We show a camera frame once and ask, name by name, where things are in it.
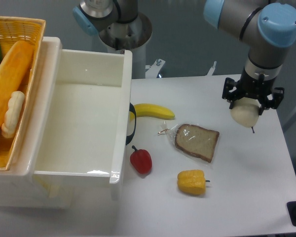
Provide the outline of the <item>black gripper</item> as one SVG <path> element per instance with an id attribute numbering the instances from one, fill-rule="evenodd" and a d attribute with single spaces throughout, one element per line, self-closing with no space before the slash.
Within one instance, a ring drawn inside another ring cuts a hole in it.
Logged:
<path id="1" fill-rule="evenodd" d="M 273 87 L 276 76 L 264 71 L 256 73 L 244 68 L 240 80 L 225 78 L 222 99 L 229 103 L 229 109 L 233 109 L 235 102 L 242 98 L 257 99 L 260 103 L 259 116 L 265 110 L 277 109 L 284 99 L 285 89 Z"/>

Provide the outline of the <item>second grey robot arm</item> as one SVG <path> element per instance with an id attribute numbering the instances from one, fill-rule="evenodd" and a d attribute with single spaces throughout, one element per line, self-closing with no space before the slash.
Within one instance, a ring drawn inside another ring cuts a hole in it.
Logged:
<path id="1" fill-rule="evenodd" d="M 82 0 L 73 8 L 73 16 L 80 28 L 95 36 L 113 23 L 127 24 L 138 16 L 136 0 Z"/>

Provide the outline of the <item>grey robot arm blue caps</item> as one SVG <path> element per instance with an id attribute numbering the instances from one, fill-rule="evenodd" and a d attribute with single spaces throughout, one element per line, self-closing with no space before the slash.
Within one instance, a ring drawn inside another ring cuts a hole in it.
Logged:
<path id="1" fill-rule="evenodd" d="M 222 98 L 230 109 L 242 98 L 257 100 L 260 115 L 277 109 L 285 90 L 274 82 L 296 40 L 296 9 L 274 0 L 208 0 L 203 15 L 250 47 L 240 79 L 224 82 Z"/>

